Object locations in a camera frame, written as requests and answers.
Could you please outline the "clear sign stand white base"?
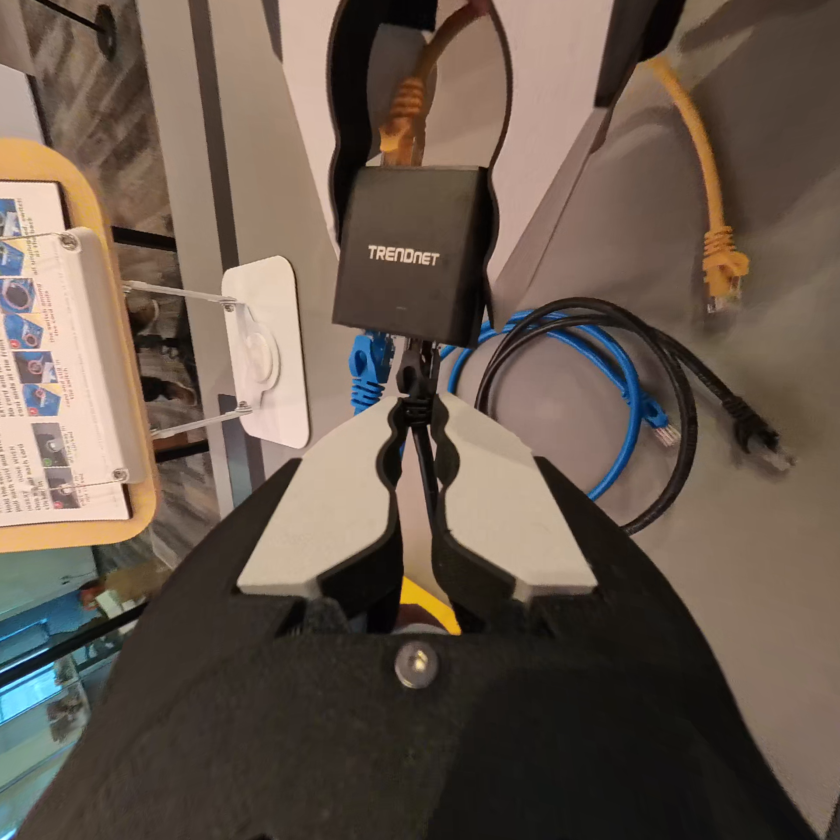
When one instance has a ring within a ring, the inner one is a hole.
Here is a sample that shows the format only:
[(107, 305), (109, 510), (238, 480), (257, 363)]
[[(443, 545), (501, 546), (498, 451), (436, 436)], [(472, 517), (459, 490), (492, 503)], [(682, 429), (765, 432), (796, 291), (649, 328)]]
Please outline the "clear sign stand white base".
[[(142, 447), (187, 427), (152, 433), (131, 417), (130, 406), (140, 405), (140, 381), (130, 369), (133, 342), (125, 331), (118, 285), (99, 236), (87, 227), (47, 234), (41, 258), (43, 280), (54, 285), (55, 293), (69, 297), (63, 308), (70, 324), (70, 381), (90, 399), (91, 408), (83, 416), (98, 435), (95, 451), (103, 457), (102, 467), (91, 477), (84, 473), (82, 479), (61, 485), (61, 491), (139, 484), (150, 472), (150, 458), (142, 455)], [(272, 256), (229, 269), (221, 293), (215, 295), (142, 283), (124, 286), (215, 303), (225, 312), (237, 407), (193, 427), (240, 419), (254, 438), (294, 449), (308, 445), (311, 426), (298, 288), (288, 259)]]

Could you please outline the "black round stand foot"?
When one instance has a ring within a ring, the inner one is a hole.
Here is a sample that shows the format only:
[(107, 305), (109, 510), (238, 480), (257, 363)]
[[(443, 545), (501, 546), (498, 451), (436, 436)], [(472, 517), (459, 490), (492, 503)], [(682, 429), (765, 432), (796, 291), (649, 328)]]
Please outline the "black round stand foot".
[(49, 10), (52, 14), (63, 17), (75, 25), (90, 30), (96, 37), (98, 49), (104, 59), (108, 62), (115, 59), (118, 51), (118, 30), (116, 19), (109, 5), (98, 3), (93, 17), (85, 17), (54, 1), (35, 2), (39, 6)]

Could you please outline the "black network switch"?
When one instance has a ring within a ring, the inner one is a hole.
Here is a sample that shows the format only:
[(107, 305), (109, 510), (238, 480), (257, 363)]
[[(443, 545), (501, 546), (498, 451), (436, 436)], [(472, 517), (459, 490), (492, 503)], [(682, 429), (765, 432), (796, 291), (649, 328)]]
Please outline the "black network switch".
[(344, 219), (332, 323), (476, 347), (495, 223), (485, 167), (360, 171)]

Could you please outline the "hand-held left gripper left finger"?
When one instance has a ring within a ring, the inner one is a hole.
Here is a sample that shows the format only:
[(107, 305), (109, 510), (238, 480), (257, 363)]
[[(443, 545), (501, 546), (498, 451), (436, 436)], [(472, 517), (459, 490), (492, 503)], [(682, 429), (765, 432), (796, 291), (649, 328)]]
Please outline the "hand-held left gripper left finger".
[(347, 617), (399, 598), (401, 410), (384, 397), (299, 460), (238, 577), (243, 594), (331, 599)]

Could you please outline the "printed instruction sheet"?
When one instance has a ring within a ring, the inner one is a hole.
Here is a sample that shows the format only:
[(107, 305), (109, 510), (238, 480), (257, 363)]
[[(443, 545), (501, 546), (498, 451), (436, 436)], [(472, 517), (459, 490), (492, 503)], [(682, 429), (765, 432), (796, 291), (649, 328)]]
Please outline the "printed instruction sheet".
[(1, 525), (127, 521), (133, 440), (101, 242), (55, 182), (1, 184)]

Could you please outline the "printed instruction sheet board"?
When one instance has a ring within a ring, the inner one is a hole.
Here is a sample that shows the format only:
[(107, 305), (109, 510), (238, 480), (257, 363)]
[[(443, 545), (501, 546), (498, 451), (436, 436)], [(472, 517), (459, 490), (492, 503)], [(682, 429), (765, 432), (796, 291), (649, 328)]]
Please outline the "printed instruction sheet board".
[(137, 536), (151, 523), (159, 506), (161, 483), (111, 226), (97, 190), (67, 158), (43, 144), (16, 138), (2, 138), (1, 152), (3, 181), (58, 183), (70, 221), (89, 229), (97, 243), (103, 261), (102, 318), (116, 343), (107, 354), (106, 372), (112, 376), (109, 383), (117, 397), (119, 425), (136, 462), (128, 468), (130, 519), (60, 521), (3, 528), (2, 553), (120, 543)]

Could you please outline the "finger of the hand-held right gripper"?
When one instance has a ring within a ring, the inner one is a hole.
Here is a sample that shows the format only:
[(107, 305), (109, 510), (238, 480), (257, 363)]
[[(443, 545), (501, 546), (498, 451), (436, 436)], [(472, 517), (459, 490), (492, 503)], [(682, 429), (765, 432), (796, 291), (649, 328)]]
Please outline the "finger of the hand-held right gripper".
[(341, 242), (354, 179), (371, 158), (369, 68), (390, 5), (279, 2), (283, 72), (334, 245)]
[(534, 281), (608, 109), (595, 105), (612, 2), (499, 1), (507, 110), (490, 163), (493, 310), (516, 310)]

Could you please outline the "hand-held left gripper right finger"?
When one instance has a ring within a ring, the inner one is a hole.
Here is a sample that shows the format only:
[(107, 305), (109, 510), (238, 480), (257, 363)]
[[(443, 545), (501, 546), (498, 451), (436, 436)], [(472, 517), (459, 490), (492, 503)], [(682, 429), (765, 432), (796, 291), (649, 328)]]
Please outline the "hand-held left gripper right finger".
[(531, 449), (455, 395), (435, 400), (440, 485), (432, 565), (453, 606), (481, 621), (505, 603), (588, 595), (596, 586)]

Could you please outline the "glass display case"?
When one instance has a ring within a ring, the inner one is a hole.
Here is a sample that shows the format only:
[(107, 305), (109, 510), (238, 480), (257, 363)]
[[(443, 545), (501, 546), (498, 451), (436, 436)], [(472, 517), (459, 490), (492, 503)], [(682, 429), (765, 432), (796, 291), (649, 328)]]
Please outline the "glass display case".
[(38, 796), (91, 719), (136, 621), (172, 573), (153, 556), (73, 584), (52, 612), (2, 632), (2, 795)]

